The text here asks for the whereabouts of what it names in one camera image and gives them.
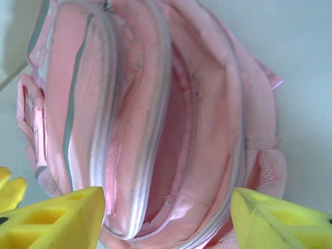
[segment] white surface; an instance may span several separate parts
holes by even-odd
[[[42,0],[0,0],[0,85],[25,62],[25,51]]]
[[[275,91],[289,172],[285,199],[332,213],[332,1],[202,2],[285,80]],[[28,180],[27,205],[47,196],[23,153],[15,112],[16,82],[0,93],[0,165]]]

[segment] pink backpack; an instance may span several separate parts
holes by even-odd
[[[107,248],[236,248],[235,186],[281,197],[282,81],[194,0],[43,0],[18,126],[50,196],[102,186]]]

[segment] zipper track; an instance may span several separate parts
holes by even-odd
[[[74,93],[75,93],[75,88],[76,88],[76,81],[77,81],[77,76],[78,76],[78,69],[80,67],[80,60],[83,54],[83,51],[86,46],[86,39],[87,39],[87,34],[88,34],[88,29],[90,27],[91,20],[93,18],[93,14],[88,15],[87,23],[86,23],[86,28],[85,28],[85,34],[84,34],[84,39],[82,44],[80,45],[78,52],[76,54],[75,58],[75,65],[74,65],[74,72],[72,76],[72,82],[71,82],[71,87],[69,91],[69,98],[68,98],[68,107],[67,107],[67,114],[66,114],[66,120],[65,120],[65,127],[64,127],[64,135],[63,135],[63,143],[62,143],[62,152],[63,152],[63,157],[64,157],[64,162],[66,166],[67,173],[69,174],[68,179],[69,179],[69,184],[71,191],[74,191],[74,184],[73,184],[73,174],[74,172],[72,167],[70,166],[69,162],[69,143],[72,135],[72,129],[73,129],[73,123],[74,123],[74,115],[75,115],[75,107],[74,107]]]
[[[154,106],[157,109],[153,110],[155,116],[157,117],[153,122],[156,122],[160,125],[154,126],[151,130],[151,136],[148,138],[147,147],[144,149],[145,156],[140,159],[137,169],[137,177],[135,181],[135,188],[132,191],[132,206],[129,218],[129,230],[126,234],[117,234],[111,231],[109,228],[106,229],[116,238],[121,240],[129,240],[134,238],[135,235],[138,234],[140,228],[143,225],[147,205],[148,205],[148,197],[150,191],[150,183],[153,174],[153,165],[155,160],[155,155],[157,153],[158,147],[156,145],[159,144],[159,140],[161,137],[162,126],[165,119],[165,114],[167,110],[167,101],[166,104],[161,108],[160,101],[164,99],[168,99],[170,95],[170,79],[171,79],[171,42],[168,26],[164,21],[163,15],[160,13],[160,10],[155,6],[155,4],[151,0],[140,0],[140,2],[146,6],[150,11],[155,15],[156,25],[158,25],[157,30],[159,30],[160,35],[160,46],[162,48],[169,47],[169,49],[164,49],[161,53],[161,58],[163,61],[160,63],[159,72],[161,72],[161,76],[159,80],[162,80],[164,83],[162,84],[163,90],[160,91],[160,95],[155,97],[154,101],[156,104]]]
[[[60,5],[65,5],[65,4],[75,4],[75,5],[79,5],[79,6],[83,6],[85,8],[87,8],[89,11],[91,11],[91,14],[89,14],[89,20],[92,19],[93,17],[97,17],[99,18],[103,25],[104,25],[104,29],[107,32],[107,36],[108,36],[108,40],[111,46],[116,46],[117,42],[116,40],[116,35],[114,34],[114,26],[112,25],[112,22],[110,22],[109,17],[106,16],[106,14],[110,14],[110,11],[108,11],[108,9],[103,8],[103,6],[101,6],[98,3],[87,3],[87,2],[83,2],[83,1],[63,1]],[[101,148],[101,145],[107,144],[107,136],[105,134],[107,134],[108,130],[109,130],[109,126],[112,125],[114,122],[114,118],[115,118],[115,113],[117,110],[117,106],[118,106],[118,99],[119,99],[119,72],[121,72],[121,68],[118,67],[119,63],[118,62],[118,58],[117,55],[112,53],[109,58],[109,63],[114,64],[116,63],[116,66],[111,67],[111,69],[113,70],[109,70],[110,72],[108,72],[108,76],[107,79],[114,79],[115,78],[115,85],[114,85],[114,89],[110,89],[110,85],[111,84],[106,84],[106,89],[104,91],[105,94],[105,103],[104,103],[104,107],[102,110],[102,113],[99,115],[99,119],[102,119],[102,121],[100,121],[101,126],[99,126],[96,129],[96,134],[93,136],[93,141],[92,141],[92,146],[90,149],[90,165],[89,165],[89,181],[90,181],[90,185],[91,186],[104,186],[104,175],[105,175],[105,169],[102,166],[104,164],[104,149]],[[107,95],[109,94],[109,92],[112,91],[113,96],[112,98],[108,98]],[[68,108],[70,106],[73,107],[73,101],[74,101],[74,96],[71,95],[69,101],[71,102],[70,105],[68,105]],[[69,136],[65,136],[64,140],[66,139],[67,143],[69,143],[69,139],[70,139],[70,133]],[[73,182],[72,182],[72,176],[74,172],[71,172],[71,167],[68,161],[68,150],[67,148],[63,147],[63,152],[65,155],[65,159],[66,159],[66,167],[67,167],[67,171],[70,175],[70,185],[71,185],[71,189],[72,191],[74,190],[74,186],[73,186]]]
[[[192,158],[193,138],[195,136],[195,130],[196,130],[196,117],[197,117],[196,111],[197,111],[197,109],[196,109],[195,86],[193,84],[194,80],[193,80],[192,74],[190,73],[190,70],[189,70],[189,64],[185,60],[185,57],[180,52],[180,50],[178,49],[178,47],[174,43],[172,43],[172,45],[176,49],[176,52],[179,54],[179,57],[182,60],[184,66],[185,66],[185,69],[187,70],[187,75],[188,75],[188,79],[189,79],[189,83],[190,83],[190,91],[191,91],[191,100],[192,100],[192,109],[191,109],[191,134],[190,134],[190,138],[189,138],[189,143],[191,144],[191,147],[189,148],[189,153],[188,153],[188,156],[187,156],[187,162],[186,162],[186,165],[185,165],[185,171],[187,171],[187,169],[189,167],[189,164],[190,164],[190,160]],[[177,197],[176,197],[176,199],[174,201],[173,208],[170,210],[170,214],[168,215],[168,217],[166,218],[166,220],[163,222],[163,224],[158,229],[156,229],[155,231],[147,233],[147,234],[139,236],[139,237],[135,237],[131,241],[139,241],[139,240],[147,239],[147,238],[149,238],[149,237],[157,234],[159,231],[161,231],[168,224],[168,221],[171,218],[171,214],[174,211],[175,207],[177,206],[177,203],[178,203],[178,200],[179,200],[178,196],[181,193],[182,188],[183,188],[182,186],[179,188],[178,195],[177,195]]]
[[[230,37],[224,32],[222,26],[220,25],[219,20],[210,13],[209,10],[207,10],[204,6],[202,6],[200,3],[197,2],[197,4],[203,8],[212,18],[213,20],[218,24],[218,27],[220,28],[220,34],[222,34],[222,36],[225,38],[225,40],[227,41],[227,45],[230,48],[230,51],[233,54],[234,60],[235,60],[235,64],[236,64],[236,69],[238,72],[240,72],[240,66],[239,66],[239,61],[236,55],[236,52],[234,50],[234,47],[232,46],[231,43],[231,39]],[[243,89],[243,79],[241,77],[241,74],[239,73],[240,76],[240,85],[242,88],[242,99],[244,99],[244,89]],[[227,191],[227,195],[225,198],[225,202],[224,205],[222,206],[222,208],[211,218],[211,220],[209,221],[209,223],[198,233],[196,234],[188,243],[184,244],[184,245],[177,245],[174,246],[172,248],[181,248],[181,249],[188,249],[188,248],[196,248],[198,246],[200,246],[202,243],[204,243],[205,241],[209,241],[211,240],[219,231],[219,229],[223,226],[223,224],[225,223],[227,217],[229,216],[230,212],[230,201],[231,201],[231,196],[232,196],[232,191],[236,186],[243,186],[244,184],[244,180],[245,177],[239,178],[239,173],[240,171],[243,169],[246,171],[246,154],[245,154],[245,127],[244,127],[244,110],[243,110],[243,106],[242,106],[242,114],[241,114],[241,127],[240,127],[240,136],[239,136],[239,143],[237,146],[239,146],[240,148],[240,153],[239,153],[239,165],[233,165],[233,170],[232,170],[232,178],[230,180],[231,184],[228,186],[228,191]]]

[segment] pink handle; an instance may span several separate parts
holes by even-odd
[[[29,75],[21,75],[18,81],[17,124],[35,154],[36,166],[47,165],[44,96]]]

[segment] backpack strap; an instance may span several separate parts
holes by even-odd
[[[26,136],[28,158],[35,155],[35,171],[46,166],[46,132],[44,124],[44,96],[33,78],[22,75],[18,80],[17,124]]]
[[[47,54],[45,45],[57,7],[58,0],[43,0],[40,6],[38,18],[27,47],[27,58],[33,67],[40,66]]]

